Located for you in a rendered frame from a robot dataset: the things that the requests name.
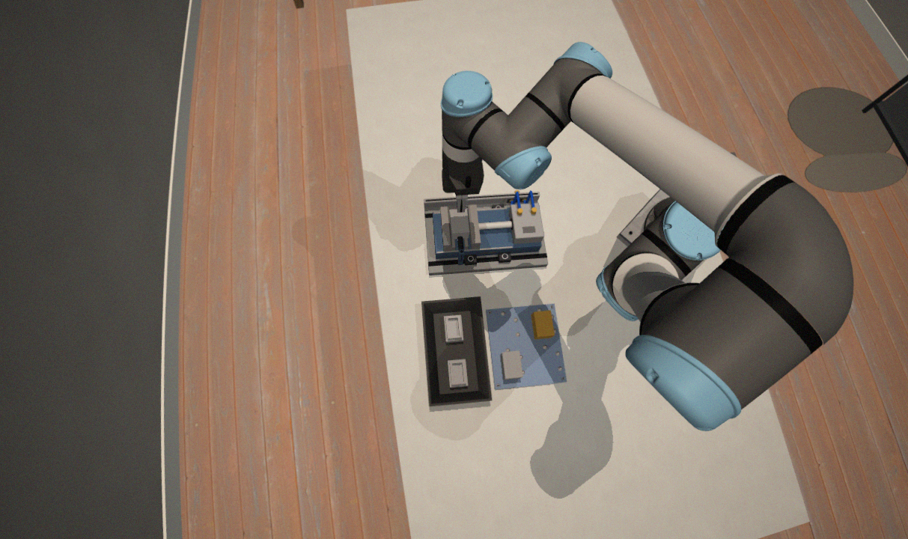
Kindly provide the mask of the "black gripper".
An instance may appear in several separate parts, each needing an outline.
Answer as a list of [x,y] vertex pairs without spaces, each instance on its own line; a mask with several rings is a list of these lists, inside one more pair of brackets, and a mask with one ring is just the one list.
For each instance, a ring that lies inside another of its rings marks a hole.
[[445,142],[443,136],[442,149],[443,191],[456,193],[457,212],[464,213],[468,195],[480,194],[482,181],[484,181],[482,158],[473,149],[454,149]]

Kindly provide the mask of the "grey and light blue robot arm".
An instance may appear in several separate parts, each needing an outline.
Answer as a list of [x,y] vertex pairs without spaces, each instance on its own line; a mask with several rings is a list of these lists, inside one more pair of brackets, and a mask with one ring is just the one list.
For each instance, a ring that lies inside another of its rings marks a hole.
[[[458,72],[442,89],[442,135],[525,189],[571,121],[669,196],[595,283],[641,321],[626,359],[710,432],[838,333],[852,304],[850,252],[798,183],[759,173],[611,76],[601,52],[576,42],[506,114],[486,76]],[[700,284],[682,281],[720,250],[730,258]]]

